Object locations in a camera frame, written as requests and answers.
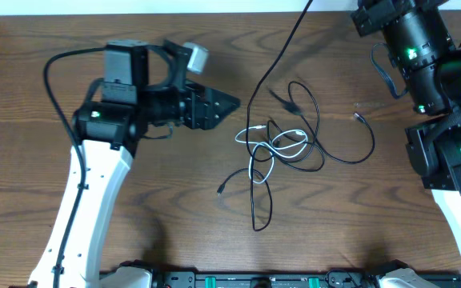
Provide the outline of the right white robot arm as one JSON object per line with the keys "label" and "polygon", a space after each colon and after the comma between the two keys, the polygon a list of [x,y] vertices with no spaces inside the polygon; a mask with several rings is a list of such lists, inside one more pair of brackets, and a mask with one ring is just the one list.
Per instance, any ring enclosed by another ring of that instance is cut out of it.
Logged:
{"label": "right white robot arm", "polygon": [[406,150],[441,209],[461,255],[461,43],[438,0],[361,1],[351,19],[360,36],[383,35],[389,60],[425,122],[406,128]]}

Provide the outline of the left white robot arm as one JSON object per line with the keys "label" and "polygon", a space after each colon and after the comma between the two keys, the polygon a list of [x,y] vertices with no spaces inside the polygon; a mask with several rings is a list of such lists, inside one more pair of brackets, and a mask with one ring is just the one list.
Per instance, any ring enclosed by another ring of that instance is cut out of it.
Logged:
{"label": "left white robot arm", "polygon": [[160,45],[111,40],[101,48],[95,79],[73,118],[70,171],[58,215],[30,287],[155,287],[148,268],[101,271],[102,248],[122,184],[150,126],[214,129],[240,101],[187,78],[201,74],[208,50],[187,42]]}

